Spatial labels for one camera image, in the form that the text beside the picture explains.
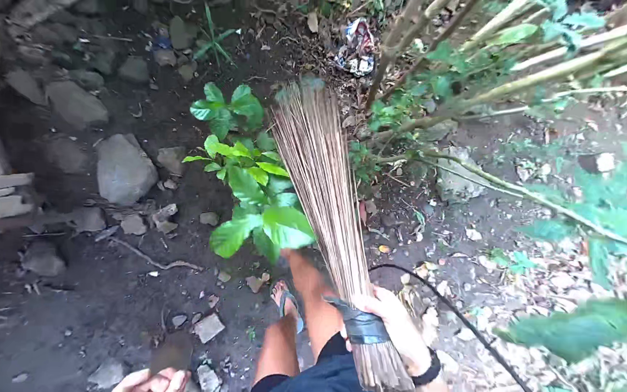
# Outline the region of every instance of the broom bristles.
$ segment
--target broom bristles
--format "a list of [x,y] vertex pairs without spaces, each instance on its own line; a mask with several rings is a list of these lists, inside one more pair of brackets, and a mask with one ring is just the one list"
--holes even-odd
[[[285,87],[278,101],[273,136],[338,293],[348,302],[373,295],[335,97],[322,82],[309,80]],[[353,357],[363,388],[414,389],[390,342],[353,344]]]

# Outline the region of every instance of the black cable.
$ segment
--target black cable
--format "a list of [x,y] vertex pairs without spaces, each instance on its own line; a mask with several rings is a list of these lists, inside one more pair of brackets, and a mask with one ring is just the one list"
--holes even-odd
[[432,290],[432,292],[435,294],[435,296],[437,296],[437,298],[440,299],[441,302],[443,302],[444,305],[448,306],[449,309],[451,309],[452,312],[454,312],[456,314],[456,316],[458,316],[458,318],[461,320],[461,322],[466,325],[466,327],[468,327],[468,329],[471,330],[471,332],[476,336],[476,338],[478,338],[478,340],[480,341],[480,343],[483,343],[483,346],[485,346],[485,349],[490,352],[490,354],[495,358],[495,360],[497,360],[500,365],[502,365],[502,367],[504,368],[504,370],[507,370],[507,372],[509,373],[510,376],[512,376],[512,378],[514,378],[514,381],[517,381],[517,384],[519,384],[519,387],[522,387],[522,389],[524,390],[524,392],[532,392],[531,388],[527,387],[527,384],[524,382],[524,380],[522,380],[521,377],[519,377],[519,375],[517,374],[517,372],[514,370],[514,368],[512,368],[512,366],[507,363],[507,361],[504,359],[504,357],[502,355],[500,355],[499,352],[497,352],[497,350],[495,350],[494,348],[492,348],[492,346],[490,345],[490,343],[488,343],[488,341],[485,339],[485,337],[483,336],[483,334],[480,333],[480,331],[478,331],[478,329],[476,327],[473,326],[473,324],[471,324],[470,321],[468,321],[466,319],[466,317],[464,317],[461,312],[450,302],[450,300],[448,300],[445,296],[441,295],[439,291],[437,291],[437,289],[435,288],[435,286],[428,282],[426,279],[420,278],[419,275],[417,275],[415,272],[403,268],[402,266],[397,266],[396,264],[379,264],[377,266],[373,266],[369,269],[369,271],[374,271],[375,269],[379,269],[382,267],[391,267],[391,268],[395,268],[395,269],[399,269],[407,274],[409,274],[410,276],[415,277],[417,280],[423,282],[425,284],[425,286],[429,287],[430,290]]

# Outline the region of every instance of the duct tape wrap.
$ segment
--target duct tape wrap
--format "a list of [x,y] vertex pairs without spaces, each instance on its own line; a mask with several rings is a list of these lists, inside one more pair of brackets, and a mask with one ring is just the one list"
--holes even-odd
[[323,299],[342,313],[350,343],[375,344],[391,340],[381,317],[354,309],[340,298],[323,297]]

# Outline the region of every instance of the black wristband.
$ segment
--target black wristband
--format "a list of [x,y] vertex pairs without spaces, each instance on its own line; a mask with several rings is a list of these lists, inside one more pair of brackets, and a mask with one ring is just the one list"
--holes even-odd
[[435,350],[432,350],[432,349],[430,349],[430,355],[432,356],[432,364],[427,369],[427,371],[417,377],[411,377],[415,387],[420,387],[421,385],[429,384],[432,381],[434,381],[437,378],[437,376],[440,375],[440,370],[442,370],[442,364],[440,363],[440,358],[437,356],[437,352],[435,352]]

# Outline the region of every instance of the dirt ground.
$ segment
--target dirt ground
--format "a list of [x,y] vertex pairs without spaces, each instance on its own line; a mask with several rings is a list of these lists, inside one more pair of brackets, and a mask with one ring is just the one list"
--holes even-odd
[[[271,86],[308,72],[318,61],[314,65],[319,76],[339,89],[348,89],[346,94],[357,94],[347,85],[352,76],[329,64],[329,48],[321,42],[322,38],[319,40],[306,30],[303,15],[294,15],[279,25],[277,20],[262,24],[259,20],[263,18],[253,15],[258,9],[252,5],[214,5],[212,12],[217,26],[242,30],[240,36],[233,35],[225,41],[236,66],[222,63],[219,68],[216,64],[199,62],[197,76],[184,83],[174,68],[159,67],[145,50],[152,38],[144,34],[154,36],[151,26],[154,21],[168,24],[172,17],[169,7],[151,3],[149,14],[143,15],[132,7],[123,8],[129,2],[117,3],[109,12],[94,18],[102,22],[109,35],[132,39],[132,42],[113,41],[118,58],[122,61],[133,54],[147,60],[152,83],[158,89],[148,84],[134,85],[116,76],[106,77],[98,97],[108,108],[111,120],[102,128],[89,130],[75,130],[47,108],[28,102],[9,88],[0,89],[0,132],[12,165],[17,172],[36,174],[36,190],[48,208],[68,212],[91,199],[104,207],[108,225],[116,225],[111,217],[112,208],[98,195],[94,144],[117,133],[133,133],[153,160],[159,148],[183,146],[192,150],[201,146],[209,130],[206,124],[192,117],[188,108],[193,101],[203,98],[202,87],[206,82],[214,82],[225,94],[242,83],[248,84],[263,105],[268,106],[273,94]],[[201,11],[192,17],[204,23]],[[74,55],[69,47],[66,51]],[[142,107],[139,118],[132,114],[136,114],[138,105]],[[488,123],[467,121],[449,139],[452,144],[470,147],[472,157],[486,170],[516,181],[515,155],[528,156],[531,152],[514,153],[507,148],[507,140],[515,143],[531,138],[541,143],[544,129],[555,128],[563,138],[584,135],[584,141],[564,149],[563,154],[575,156],[588,150],[616,152],[618,142],[627,139],[627,119],[623,121],[624,133],[616,133],[614,124],[620,122],[618,116],[582,105],[566,114],[566,120],[552,124],[538,124],[522,116],[502,117]],[[598,123],[598,132],[584,130],[585,120]],[[73,138],[82,147],[89,162],[87,171],[65,174],[49,162],[46,153],[56,138]],[[431,182],[406,186],[402,184],[408,181],[403,174],[393,177],[383,177],[381,195],[376,198],[379,214],[368,222],[369,227],[383,228],[390,238],[374,233],[366,237],[372,265],[392,262],[414,267],[424,261],[434,263],[438,267],[435,281],[447,281],[450,298],[460,302],[467,314],[484,306],[519,310],[527,305],[520,298],[510,299],[509,293],[501,290],[503,274],[487,270],[476,262],[476,257],[494,247],[539,252],[515,230],[519,223],[529,222],[538,209],[490,190],[467,204],[447,204],[438,198]],[[160,169],[160,178],[168,179],[169,174]],[[45,238],[56,244],[66,260],[67,271],[55,278],[42,278],[20,268],[18,252],[33,240],[33,233],[17,229],[0,234],[0,392],[90,390],[95,386],[88,381],[89,375],[107,359],[122,362],[126,372],[145,368],[155,343],[164,334],[162,325],[171,316],[183,313],[188,316],[188,324],[196,313],[217,313],[226,326],[206,344],[194,339],[190,368],[195,371],[202,363],[210,364],[224,381],[226,387],[222,391],[249,389],[263,332],[276,320],[277,313],[267,288],[253,294],[245,278],[268,272],[275,280],[286,277],[287,271],[254,255],[249,245],[229,260],[211,252],[208,238],[213,228],[201,224],[198,217],[212,211],[222,221],[226,220],[233,207],[231,193],[198,164],[188,165],[178,183],[174,191],[153,187],[144,199],[154,200],[159,207],[177,204],[176,236],[165,236],[152,229],[144,236],[122,234],[122,231],[116,236],[157,262],[185,260],[204,267],[203,271],[187,267],[158,271],[124,247],[108,240],[96,242],[94,234],[76,234],[70,227],[58,224],[46,227],[47,233],[61,235]],[[413,209],[423,211],[427,218],[420,242],[408,241],[414,238],[411,233],[417,226]],[[475,228],[482,234],[482,240],[469,240],[466,228]],[[379,245],[389,245],[392,253],[379,254],[376,251]],[[311,254],[317,260],[315,252]],[[323,269],[320,260],[317,263]],[[229,273],[231,279],[221,283],[217,279],[219,271]],[[397,271],[380,269],[371,276],[372,281],[389,289],[403,287]],[[27,289],[33,284],[39,293]],[[418,290],[427,298],[423,301],[426,306],[436,304],[427,290],[420,287]],[[219,297],[214,308],[208,304],[210,295]],[[477,353],[483,349],[475,339],[456,338],[462,326],[448,309],[439,306],[438,314],[436,347],[453,358],[457,366],[476,372],[481,361]],[[312,365],[312,358],[305,332],[298,340],[300,365],[306,368]],[[24,381],[13,382],[23,374],[27,375]],[[457,374],[460,373],[448,377],[455,391],[474,390],[468,380]]]

